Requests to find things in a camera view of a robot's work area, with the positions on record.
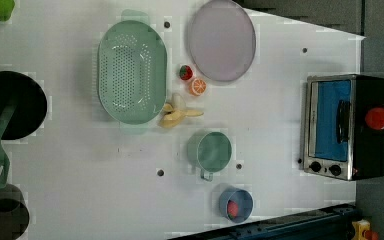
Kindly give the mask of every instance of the green cup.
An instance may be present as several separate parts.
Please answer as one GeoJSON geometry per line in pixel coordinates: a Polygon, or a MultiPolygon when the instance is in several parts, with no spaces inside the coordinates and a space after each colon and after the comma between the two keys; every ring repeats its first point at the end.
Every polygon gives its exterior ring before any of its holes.
{"type": "Polygon", "coordinates": [[[227,166],[231,156],[232,144],[221,132],[197,133],[188,142],[189,160],[201,169],[201,178],[209,182],[213,180],[213,173],[227,166]]]}

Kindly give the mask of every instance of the toaster oven door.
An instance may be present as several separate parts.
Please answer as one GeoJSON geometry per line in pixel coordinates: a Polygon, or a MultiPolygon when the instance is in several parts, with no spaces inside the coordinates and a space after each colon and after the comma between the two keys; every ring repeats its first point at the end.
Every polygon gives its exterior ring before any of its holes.
{"type": "Polygon", "coordinates": [[[351,81],[311,83],[309,156],[348,160],[351,81]]]}

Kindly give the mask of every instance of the black frying pan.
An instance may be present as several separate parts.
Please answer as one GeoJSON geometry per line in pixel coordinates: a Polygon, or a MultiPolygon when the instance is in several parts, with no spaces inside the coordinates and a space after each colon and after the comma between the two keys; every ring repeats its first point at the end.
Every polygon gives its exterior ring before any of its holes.
{"type": "Polygon", "coordinates": [[[10,71],[0,72],[0,115],[9,97],[18,91],[18,106],[3,140],[24,138],[36,131],[46,117],[47,100],[42,88],[30,77],[10,71]]]}

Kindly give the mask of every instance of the blue bowl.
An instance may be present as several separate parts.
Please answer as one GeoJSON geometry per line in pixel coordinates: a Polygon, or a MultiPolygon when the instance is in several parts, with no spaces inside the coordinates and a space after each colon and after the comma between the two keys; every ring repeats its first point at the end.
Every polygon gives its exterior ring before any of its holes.
{"type": "Polygon", "coordinates": [[[254,207],[251,194],[235,187],[230,187],[221,194],[219,204],[221,214],[234,223],[241,223],[247,220],[254,207]],[[229,201],[235,202],[239,207],[238,215],[233,219],[227,214],[227,204],[229,201]]]}

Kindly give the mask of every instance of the toaster oven knob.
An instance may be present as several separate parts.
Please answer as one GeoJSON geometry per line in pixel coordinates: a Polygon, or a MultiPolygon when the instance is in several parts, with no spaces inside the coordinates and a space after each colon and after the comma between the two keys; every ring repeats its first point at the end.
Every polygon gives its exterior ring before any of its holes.
{"type": "Polygon", "coordinates": [[[333,165],[329,168],[329,171],[333,174],[333,176],[339,176],[341,175],[341,167],[338,165],[333,165]]]}
{"type": "Polygon", "coordinates": [[[313,170],[314,172],[319,172],[320,169],[322,169],[322,165],[320,165],[319,162],[312,162],[311,165],[310,165],[310,168],[311,168],[311,170],[313,170]]]}

